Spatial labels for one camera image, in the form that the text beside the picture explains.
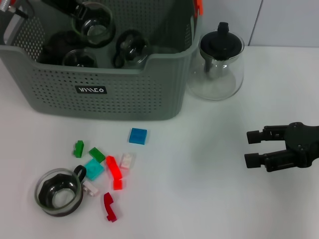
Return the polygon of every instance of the black mug handle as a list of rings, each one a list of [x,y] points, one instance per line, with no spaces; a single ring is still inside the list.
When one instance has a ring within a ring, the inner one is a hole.
[[[84,179],[84,177],[85,177],[85,175],[86,175],[86,168],[85,168],[84,166],[82,166],[82,165],[79,165],[79,166],[77,166],[77,167],[74,169],[74,173],[75,173],[76,175],[78,175],[80,182],[82,182],[83,179]]]

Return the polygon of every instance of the glass teapot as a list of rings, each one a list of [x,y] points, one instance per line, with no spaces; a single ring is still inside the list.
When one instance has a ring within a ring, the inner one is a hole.
[[[190,68],[190,90],[197,96],[215,101],[238,92],[244,80],[241,55],[244,47],[243,39],[229,32],[226,22],[203,36]]]

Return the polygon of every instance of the glass cup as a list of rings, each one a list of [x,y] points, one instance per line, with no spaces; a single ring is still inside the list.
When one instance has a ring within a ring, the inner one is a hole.
[[[97,68],[95,55],[85,49],[77,49],[67,53],[62,61],[63,66]]]
[[[47,214],[54,217],[71,214],[82,202],[81,181],[85,175],[86,169],[82,165],[77,166],[74,172],[64,168],[47,172],[35,186],[34,198],[36,203]]]
[[[71,18],[73,30],[89,47],[100,48],[109,44],[115,36],[115,25],[111,10],[98,2],[84,2],[88,11],[83,19]]]

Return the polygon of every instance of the gray plastic basket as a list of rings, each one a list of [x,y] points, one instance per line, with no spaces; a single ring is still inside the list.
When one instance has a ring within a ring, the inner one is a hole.
[[[165,120],[177,115],[191,55],[200,38],[201,16],[194,16],[193,0],[98,2],[115,16],[115,39],[133,28],[151,44],[173,47],[180,53],[153,54],[141,70],[40,64],[37,59],[43,43],[59,30],[70,30],[71,25],[68,16],[39,0],[31,1],[35,16],[29,20],[18,17],[6,41],[3,36],[12,14],[0,13],[0,57],[29,104],[42,113],[105,120]],[[17,4],[32,15],[26,1]],[[108,49],[97,49],[98,61]],[[75,86],[104,86],[107,94],[79,94]]]

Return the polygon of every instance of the white table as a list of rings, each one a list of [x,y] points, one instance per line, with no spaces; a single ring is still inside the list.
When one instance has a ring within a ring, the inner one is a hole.
[[[246,132],[301,121],[319,125],[319,49],[247,47],[240,91],[221,102],[185,94],[167,121],[123,122],[43,115],[26,102],[0,67],[1,239],[318,239],[319,160],[307,169],[247,169],[245,153],[285,149],[249,145]],[[132,127],[149,131],[145,146],[127,142]],[[72,148],[84,140],[120,156],[137,153],[126,188],[108,174],[95,185],[110,192],[118,215],[106,220],[102,196],[86,196],[71,215],[54,218],[35,203],[45,172],[74,169]]]

